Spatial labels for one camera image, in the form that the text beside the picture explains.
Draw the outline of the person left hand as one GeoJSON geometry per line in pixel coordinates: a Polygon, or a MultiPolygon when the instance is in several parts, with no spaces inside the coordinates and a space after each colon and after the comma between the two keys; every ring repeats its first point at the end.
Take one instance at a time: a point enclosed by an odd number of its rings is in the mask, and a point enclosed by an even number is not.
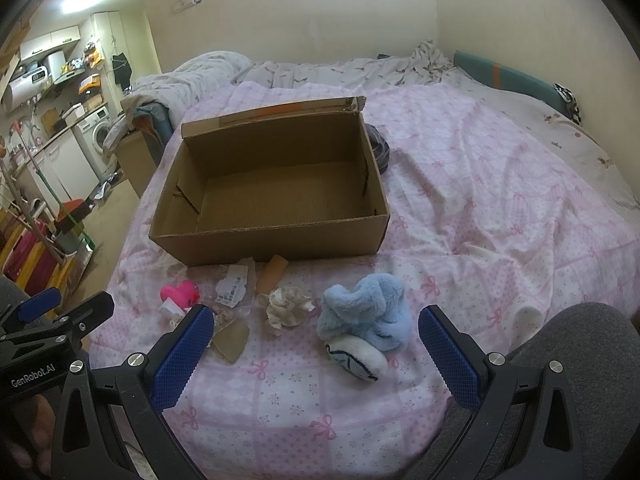
{"type": "Polygon", "coordinates": [[[55,414],[43,394],[10,405],[1,416],[2,465],[20,479],[50,479],[54,428],[55,414]]]}

